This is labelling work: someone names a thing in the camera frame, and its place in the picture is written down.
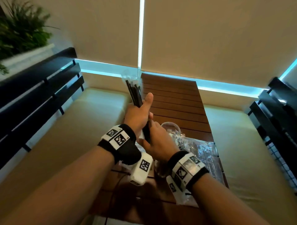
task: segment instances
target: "roller blind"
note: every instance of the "roller blind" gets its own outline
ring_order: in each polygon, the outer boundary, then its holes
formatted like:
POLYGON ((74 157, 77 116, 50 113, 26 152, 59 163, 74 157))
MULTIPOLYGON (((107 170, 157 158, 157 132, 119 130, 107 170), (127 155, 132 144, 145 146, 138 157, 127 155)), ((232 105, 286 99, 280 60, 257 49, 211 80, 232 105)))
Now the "roller blind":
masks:
POLYGON ((52 15, 57 44, 69 38, 80 59, 137 67, 139 0, 35 0, 52 15))
POLYGON ((265 87, 297 58, 296 0, 147 0, 142 70, 265 87))

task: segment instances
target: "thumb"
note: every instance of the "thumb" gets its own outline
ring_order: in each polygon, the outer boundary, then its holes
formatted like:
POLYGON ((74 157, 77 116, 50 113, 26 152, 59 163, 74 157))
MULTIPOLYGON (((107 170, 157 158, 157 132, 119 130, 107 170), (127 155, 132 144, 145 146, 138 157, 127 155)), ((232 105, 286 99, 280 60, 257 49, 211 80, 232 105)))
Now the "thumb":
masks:
POLYGON ((148 93, 146 95, 146 98, 144 99, 143 105, 141 106, 141 108, 143 108, 145 111, 149 111, 149 109, 151 108, 151 105, 153 103, 154 100, 154 96, 152 93, 148 93))
POLYGON ((149 151, 151 148, 151 145, 144 139, 139 138, 137 143, 140 144, 146 151, 149 151))

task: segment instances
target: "green leaves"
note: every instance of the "green leaves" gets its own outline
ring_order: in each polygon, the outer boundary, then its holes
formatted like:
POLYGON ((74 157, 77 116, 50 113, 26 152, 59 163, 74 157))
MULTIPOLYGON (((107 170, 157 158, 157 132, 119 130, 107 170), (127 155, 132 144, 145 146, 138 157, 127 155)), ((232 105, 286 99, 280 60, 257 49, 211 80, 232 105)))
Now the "green leaves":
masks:
MULTIPOLYGON (((13 0, 11 4, 4 4, 9 14, 0 17, 0 60, 48 44, 52 34, 46 32, 44 27, 50 14, 28 1, 21 3, 13 0)), ((8 73, 4 70, 5 67, 0 64, 0 73, 8 73)))

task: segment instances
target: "bundle of straws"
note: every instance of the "bundle of straws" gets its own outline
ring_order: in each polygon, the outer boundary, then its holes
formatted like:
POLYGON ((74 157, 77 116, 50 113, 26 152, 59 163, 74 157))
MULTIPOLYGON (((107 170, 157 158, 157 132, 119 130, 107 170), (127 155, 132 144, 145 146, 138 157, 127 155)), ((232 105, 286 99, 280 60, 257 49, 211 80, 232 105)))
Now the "bundle of straws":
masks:
MULTIPOLYGON (((142 97, 141 97, 141 90, 140 90, 140 86, 137 84, 133 84, 132 82, 129 82, 128 80, 126 80, 126 84, 127 87, 129 89, 133 104, 136 105, 138 108, 140 108, 142 106, 142 97)), ((149 132, 149 122, 147 122, 147 124, 145 125, 145 127, 142 129, 143 131, 143 135, 145 140, 150 143, 151 142, 151 138, 150 138, 150 132, 149 132)))

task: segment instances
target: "seat cushion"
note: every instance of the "seat cushion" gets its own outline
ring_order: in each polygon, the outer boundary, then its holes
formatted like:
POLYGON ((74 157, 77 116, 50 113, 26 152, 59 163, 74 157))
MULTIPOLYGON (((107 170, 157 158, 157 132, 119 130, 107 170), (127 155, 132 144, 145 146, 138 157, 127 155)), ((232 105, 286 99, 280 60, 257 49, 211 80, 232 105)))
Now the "seat cushion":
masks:
POLYGON ((258 131, 242 111, 205 105, 230 187, 270 224, 297 224, 297 199, 258 131))
POLYGON ((86 89, 1 183, 0 219, 120 124, 130 99, 122 92, 86 89))

